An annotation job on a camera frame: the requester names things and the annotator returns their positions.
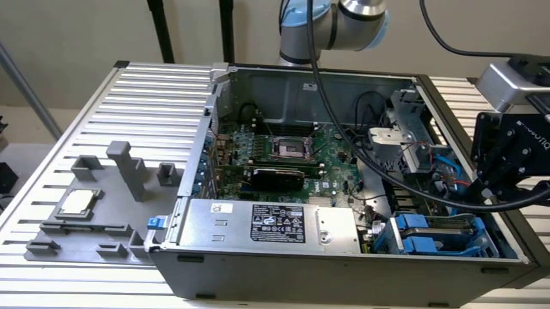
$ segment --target metal case panel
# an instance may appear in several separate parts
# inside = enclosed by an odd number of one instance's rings
[[[290,214],[290,209],[294,209],[297,216]],[[213,250],[223,248],[237,252],[245,249],[305,251],[311,254],[359,253],[354,227],[351,209],[297,203],[193,199],[179,246]]]
[[[285,303],[457,308],[534,266],[395,257],[151,254],[177,296]]]

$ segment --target blue latch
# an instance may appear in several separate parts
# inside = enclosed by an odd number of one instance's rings
[[[147,228],[150,230],[162,230],[165,229],[165,218],[151,217],[147,221]]]
[[[474,226],[478,232],[484,232],[485,231],[485,223],[484,220],[478,217],[474,218]]]
[[[403,240],[405,252],[410,254],[437,254],[438,249],[430,237],[411,236]]]
[[[397,227],[399,230],[411,228],[429,228],[429,222],[426,222],[426,217],[421,214],[401,214],[395,217]]]

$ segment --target black cable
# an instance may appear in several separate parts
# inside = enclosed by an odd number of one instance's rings
[[[243,110],[247,106],[254,106],[255,109],[258,109],[258,105],[254,102],[246,102],[243,105],[239,107],[239,112],[238,112],[238,121],[241,121],[241,117],[243,115]]]
[[[359,201],[370,201],[370,200],[375,200],[377,198],[382,198],[383,196],[387,196],[386,194],[381,194],[381,195],[377,195],[377,196],[374,196],[374,197],[371,197],[371,198],[359,198],[359,197],[355,195],[355,188],[358,187],[359,184],[361,184],[361,182],[358,182],[358,183],[353,186],[353,188],[351,188],[351,190],[350,190],[350,196],[353,196],[357,200],[359,200]]]
[[[494,53],[494,52],[488,52],[488,51],[458,50],[457,48],[452,47],[444,41],[444,39],[440,36],[440,33],[436,31],[436,27],[433,26],[433,23],[429,17],[429,11],[426,10],[425,0],[421,0],[421,11],[422,11],[423,21],[426,22],[426,26],[429,27],[429,30],[431,32],[434,39],[438,41],[441,47],[444,47],[452,53],[456,53],[457,55],[461,55],[461,56],[470,56],[470,57],[500,57],[500,58],[512,58],[520,55],[518,53]]]
[[[285,11],[286,11],[286,8],[289,8],[289,3],[290,2],[291,2],[291,0],[282,0],[282,4],[279,6],[279,34],[282,34]]]
[[[413,186],[407,185],[406,183],[401,182],[394,176],[390,176],[386,174],[386,172],[381,169],[378,164],[373,161],[373,159],[361,152],[358,147],[351,141],[351,138],[347,136],[345,132],[345,128],[342,127],[342,124],[339,123],[337,119],[337,115],[334,114],[333,107],[330,106],[330,101],[327,97],[327,93],[325,91],[325,86],[322,83],[321,79],[321,74],[319,74],[319,66],[317,62],[317,57],[315,57],[315,41],[314,41],[314,31],[313,31],[313,0],[307,0],[307,47],[310,50],[310,60],[311,60],[311,68],[313,68],[313,75],[315,78],[315,82],[318,84],[318,92],[321,95],[321,99],[325,104],[325,109],[327,110],[327,114],[331,118],[331,121],[334,123],[334,126],[338,129],[338,132],[342,135],[342,138],[346,140],[346,142],[350,145],[350,148],[357,155],[358,159],[363,161],[363,163],[367,165],[370,169],[381,176],[383,180],[390,182],[393,185],[403,188],[407,190],[411,194],[434,201],[436,203],[441,203],[442,205],[446,205],[449,207],[454,207],[466,211],[474,211],[474,212],[500,212],[500,211],[512,211],[520,208],[524,208],[529,205],[536,204],[541,200],[548,200],[550,197],[550,189],[537,193],[536,195],[530,196],[529,198],[525,198],[524,200],[508,202],[508,203],[498,203],[494,205],[480,205],[480,204],[470,204],[470,203],[462,203],[458,201],[452,201],[441,198],[440,196],[431,195],[430,193],[426,193],[423,191],[419,191],[417,188]]]
[[[374,90],[369,90],[369,91],[365,91],[362,94],[359,94],[359,96],[357,97],[357,99],[355,99],[355,102],[354,102],[354,104],[355,104],[355,122],[354,122],[354,129],[358,131],[358,113],[359,113],[359,102],[361,102],[361,99],[366,96],[366,95],[370,95],[370,94],[377,94],[381,98],[382,98],[382,100],[383,101],[386,101],[386,98],[385,98],[385,96],[378,92],[378,91],[374,91]],[[373,113],[373,117],[374,117],[374,109],[373,109],[373,104],[370,104],[370,102],[369,102],[369,108],[370,108],[370,111],[371,111],[371,113]],[[363,119],[362,119],[362,121],[361,121],[361,128],[359,128],[359,130],[363,128],[363,125],[365,125],[365,117],[366,116],[366,113],[363,113]]]

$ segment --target blue cable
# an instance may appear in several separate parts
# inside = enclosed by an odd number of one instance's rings
[[[452,160],[449,160],[446,157],[444,157],[438,154],[436,156],[433,156],[433,158],[442,161],[445,164],[450,165],[457,171],[457,179],[461,179],[461,176],[462,176],[461,166],[458,164],[456,164]]]
[[[482,248],[480,246],[473,246],[465,251],[438,251],[438,256],[465,256],[474,257],[480,254]]]

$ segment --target metal pole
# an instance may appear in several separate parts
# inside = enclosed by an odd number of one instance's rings
[[[163,54],[163,61],[165,63],[175,63],[163,0],[147,0],[147,5],[154,17],[156,39],[161,46],[161,53]]]
[[[32,109],[35,110],[38,118],[40,118],[40,120],[43,121],[43,124],[47,130],[50,131],[50,134],[52,134],[55,139],[59,140],[63,134],[62,129],[59,128],[59,125],[52,117],[52,114],[50,114],[47,108],[44,107],[43,103],[36,97],[36,94],[32,91],[32,88],[27,83],[26,77],[23,77],[16,64],[11,60],[8,51],[4,48],[4,45],[2,44],[2,42],[0,42],[0,64],[4,70],[7,71],[8,76],[11,77],[11,80],[16,84],[20,94],[26,97],[28,105],[31,105]]]
[[[219,0],[223,62],[235,62],[235,45],[233,42],[233,0]]]

